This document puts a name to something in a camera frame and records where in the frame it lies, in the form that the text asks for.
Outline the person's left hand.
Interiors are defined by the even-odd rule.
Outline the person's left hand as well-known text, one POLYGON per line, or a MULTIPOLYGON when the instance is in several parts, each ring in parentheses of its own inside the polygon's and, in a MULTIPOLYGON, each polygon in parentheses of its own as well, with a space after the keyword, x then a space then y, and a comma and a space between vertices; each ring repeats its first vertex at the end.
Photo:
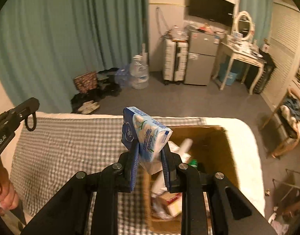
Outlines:
POLYGON ((13 210, 19 205, 19 196, 9 180, 9 174, 0 158, 0 216, 5 215, 5 211, 13 210))

